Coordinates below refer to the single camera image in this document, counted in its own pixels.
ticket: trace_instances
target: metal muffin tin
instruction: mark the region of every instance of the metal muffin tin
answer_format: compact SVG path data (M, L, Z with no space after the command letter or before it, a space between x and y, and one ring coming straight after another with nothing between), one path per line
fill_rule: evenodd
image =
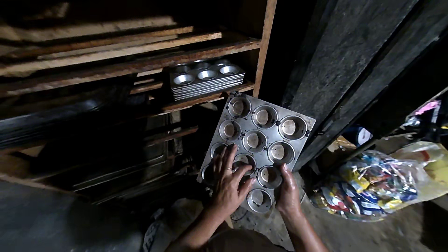
M170 72L171 91L174 100L207 94L242 84L245 73L225 59L178 65Z
M274 205L274 190L283 179L279 170L286 163L292 170L316 120L240 92L231 92L197 181L215 184L212 158L225 146L238 145L234 168L249 163L254 169L243 179L256 178L241 204L254 213L267 213Z

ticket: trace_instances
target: forearm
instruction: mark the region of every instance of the forearm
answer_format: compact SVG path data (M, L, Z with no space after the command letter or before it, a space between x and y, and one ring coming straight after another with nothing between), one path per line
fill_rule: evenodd
M328 252L301 211L280 213L297 252Z
M169 252L197 251L224 221L214 209L204 209L198 218L166 249Z

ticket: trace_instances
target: plastic bag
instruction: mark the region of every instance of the plastic bag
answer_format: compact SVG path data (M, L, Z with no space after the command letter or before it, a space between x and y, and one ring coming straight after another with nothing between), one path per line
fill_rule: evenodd
M311 202L347 219L374 222L410 204L446 194L448 152L435 145L418 142L391 156L367 150L329 176L314 191ZM433 169L438 181L428 175L425 166L441 160L436 172Z

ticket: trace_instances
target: stack of baking trays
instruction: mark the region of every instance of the stack of baking trays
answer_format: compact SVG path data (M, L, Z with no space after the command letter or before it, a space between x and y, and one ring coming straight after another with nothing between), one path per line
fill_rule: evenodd
M245 73L223 59L178 65L170 73L171 91L174 100L187 99L242 84Z

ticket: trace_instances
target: clothing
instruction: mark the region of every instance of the clothing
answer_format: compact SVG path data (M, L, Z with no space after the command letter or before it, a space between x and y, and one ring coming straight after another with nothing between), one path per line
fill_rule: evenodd
M206 252L286 252L274 245L266 236L253 230L226 230L210 238L204 246Z

